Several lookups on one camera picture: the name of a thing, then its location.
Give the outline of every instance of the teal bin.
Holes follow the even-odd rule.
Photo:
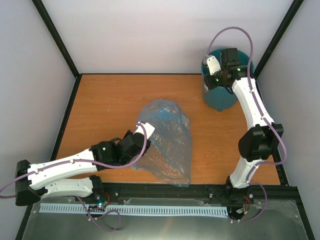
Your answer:
[[[224,48],[220,48],[212,51],[210,55],[214,56],[220,62],[220,54],[223,49]],[[249,56],[244,52],[238,50],[238,57],[241,65],[248,64]],[[250,68],[253,72],[255,68],[253,62],[251,62]],[[204,78],[205,74],[207,73],[209,73],[209,69],[201,65],[202,78]],[[202,95],[205,103],[219,112],[231,108],[238,99],[235,94],[228,93],[228,91],[223,86],[218,86],[212,90],[209,90],[208,94],[206,94],[204,81],[202,86]]]

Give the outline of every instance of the plastic bag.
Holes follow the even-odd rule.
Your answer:
[[[138,121],[155,127],[151,146],[131,168],[145,169],[160,180],[179,187],[191,182],[192,137],[190,122],[178,104],[159,99],[149,103]]]

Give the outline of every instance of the blue plastic bag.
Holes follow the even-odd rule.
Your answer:
[[[187,187],[191,182],[192,137],[189,119],[179,105],[155,100],[137,120],[151,124],[155,130],[149,138],[150,148],[132,169],[145,169],[169,184]]]

